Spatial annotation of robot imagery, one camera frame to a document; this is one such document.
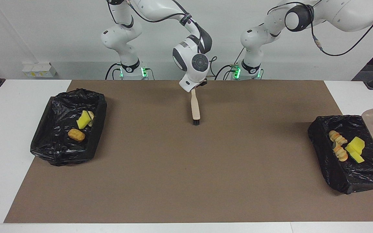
cable connector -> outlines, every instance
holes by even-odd
[[[126,3],[127,3],[127,4],[132,8],[132,9],[134,9],[132,3],[130,2],[130,0],[126,0]]]
[[[143,70],[144,72],[146,71],[151,71],[152,73],[152,78],[155,80],[155,75],[153,74],[153,70],[151,68],[144,68]]]
[[[320,44],[320,41],[317,37],[313,36],[313,39],[315,40],[315,44],[316,46],[321,50],[323,51],[323,48],[322,48],[322,44]]]

white table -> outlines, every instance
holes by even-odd
[[[0,232],[9,233],[369,233],[372,223],[235,224],[3,224],[33,161],[29,152],[50,96],[65,92],[71,81],[7,80],[0,88]],[[361,82],[326,85],[344,115],[373,108],[373,91]]]

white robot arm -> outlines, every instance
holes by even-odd
[[[211,36],[175,0],[132,0],[132,2],[143,16],[136,11],[130,0],[108,0],[117,25],[102,34],[105,46],[118,52],[124,76],[141,79],[143,72],[142,62],[136,51],[127,44],[137,38],[142,31],[141,26],[133,20],[132,8],[148,22],[176,19],[191,33],[183,42],[175,46],[172,56],[176,65],[186,72],[179,83],[180,86],[190,92],[200,85],[209,70],[209,61],[205,54],[211,50]]]
[[[233,74],[232,79],[246,80],[256,77],[263,59],[261,47],[280,38],[280,32],[284,28],[302,31],[325,21],[346,32],[362,30],[373,25],[373,3],[370,3],[370,0],[300,0],[297,3],[291,0],[281,1],[268,12],[262,25],[250,28],[241,35],[246,54],[238,63],[237,70],[240,72]],[[326,53],[320,41],[314,37],[313,30],[312,35],[323,53],[330,56],[345,54]]]

wall socket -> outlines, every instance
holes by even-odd
[[[24,64],[22,72],[27,78],[53,78],[57,73],[51,63]]]

yellow sponge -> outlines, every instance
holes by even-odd
[[[351,155],[352,159],[354,159],[357,163],[365,162],[364,158],[362,158],[361,155],[359,155],[352,147],[347,146],[346,150],[349,152],[349,155]]]
[[[81,117],[77,121],[77,125],[79,129],[84,129],[92,121],[89,113],[87,111],[83,111]]]
[[[348,146],[351,145],[351,147],[356,150],[356,152],[359,154],[359,155],[362,155],[362,151],[363,149],[365,148],[365,141],[358,138],[358,137],[355,137],[351,143],[348,144]]]
[[[362,151],[364,150],[364,148],[365,148],[365,141],[358,137],[355,137],[351,141],[351,143],[349,143],[346,146],[345,149],[349,152],[352,159],[354,159],[357,163],[361,163],[365,161],[364,158],[361,157]]]

